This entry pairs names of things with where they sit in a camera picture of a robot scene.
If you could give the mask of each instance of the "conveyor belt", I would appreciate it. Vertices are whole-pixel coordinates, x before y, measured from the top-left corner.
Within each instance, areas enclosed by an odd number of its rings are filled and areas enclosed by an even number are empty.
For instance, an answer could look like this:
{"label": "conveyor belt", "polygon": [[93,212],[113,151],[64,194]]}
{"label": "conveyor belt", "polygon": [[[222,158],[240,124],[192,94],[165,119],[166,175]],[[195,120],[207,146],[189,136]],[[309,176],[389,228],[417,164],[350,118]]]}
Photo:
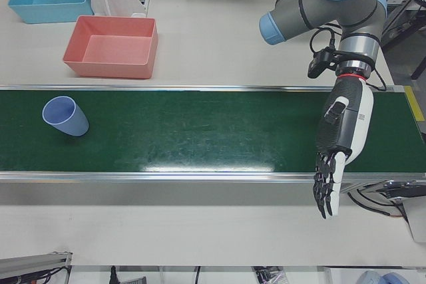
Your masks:
{"label": "conveyor belt", "polygon": [[[73,97],[90,129],[45,124],[43,105]],[[313,172],[326,92],[0,90],[0,170]],[[426,172],[403,93],[375,94],[367,144],[347,172]]]}

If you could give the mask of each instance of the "white table surface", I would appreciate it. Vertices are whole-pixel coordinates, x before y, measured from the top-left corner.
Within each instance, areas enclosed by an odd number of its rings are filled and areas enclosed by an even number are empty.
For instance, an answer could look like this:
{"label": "white table surface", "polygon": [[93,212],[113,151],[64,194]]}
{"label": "white table surface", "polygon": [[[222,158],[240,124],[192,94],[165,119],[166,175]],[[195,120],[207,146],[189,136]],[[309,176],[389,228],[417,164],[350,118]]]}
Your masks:
{"label": "white table surface", "polygon": [[[258,19],[273,4],[151,0],[153,78],[119,80],[81,78],[63,64],[73,23],[26,25],[0,0],[0,83],[333,85],[332,72],[306,76],[309,35],[263,42]],[[381,53],[377,67],[391,84]],[[307,184],[1,184],[0,258],[68,250],[75,265],[426,264],[402,219],[347,196],[340,213],[324,221]]]}
{"label": "white table surface", "polygon": [[[335,75],[309,79],[312,54],[306,33],[270,46],[260,35],[259,18],[275,0],[150,0],[158,49],[149,80],[83,78],[63,61],[75,23],[26,25],[0,0],[1,84],[132,84],[333,86]],[[315,48],[328,44],[328,33]],[[377,69],[393,84],[380,52]],[[371,83],[380,85],[377,77]]]}

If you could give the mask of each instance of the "robotic arm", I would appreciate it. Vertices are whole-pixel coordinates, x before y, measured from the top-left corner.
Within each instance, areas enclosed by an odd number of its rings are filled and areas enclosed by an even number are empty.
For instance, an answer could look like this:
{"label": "robotic arm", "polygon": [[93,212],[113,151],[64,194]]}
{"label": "robotic arm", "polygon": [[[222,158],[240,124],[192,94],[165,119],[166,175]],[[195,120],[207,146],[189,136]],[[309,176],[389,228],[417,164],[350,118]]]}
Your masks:
{"label": "robotic arm", "polygon": [[337,20],[342,28],[339,49],[330,46],[314,54],[308,76],[335,70],[334,88],[323,108],[316,138],[318,149],[314,197],[322,216],[337,215],[345,165],[362,151],[373,93],[366,80],[375,68],[386,18],[386,0],[277,0],[260,19],[267,43],[276,45]]}

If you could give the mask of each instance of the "plastic cup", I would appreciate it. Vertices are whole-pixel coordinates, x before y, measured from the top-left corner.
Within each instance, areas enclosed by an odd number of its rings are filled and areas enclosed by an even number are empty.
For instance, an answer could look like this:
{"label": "plastic cup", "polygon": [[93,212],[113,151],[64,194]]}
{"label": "plastic cup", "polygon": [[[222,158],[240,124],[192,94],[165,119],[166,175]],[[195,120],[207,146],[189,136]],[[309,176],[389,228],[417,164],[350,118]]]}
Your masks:
{"label": "plastic cup", "polygon": [[69,96],[57,96],[48,101],[42,116],[47,124],[70,136],[82,136],[89,129],[85,114]]}

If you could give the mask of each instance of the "red ring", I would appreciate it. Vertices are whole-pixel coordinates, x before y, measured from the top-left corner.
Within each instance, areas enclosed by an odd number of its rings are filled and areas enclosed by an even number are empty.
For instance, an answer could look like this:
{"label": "red ring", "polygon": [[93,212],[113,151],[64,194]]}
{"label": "red ring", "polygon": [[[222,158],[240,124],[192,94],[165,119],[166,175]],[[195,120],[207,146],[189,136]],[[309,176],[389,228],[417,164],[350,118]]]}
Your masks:
{"label": "red ring", "polygon": [[365,77],[360,76],[359,74],[353,74],[353,73],[345,73],[345,74],[341,74],[341,75],[339,75],[337,78],[341,78],[341,77],[344,77],[344,76],[354,76],[354,77],[356,77],[356,78],[360,78],[360,79],[362,79],[362,80],[367,80]]}

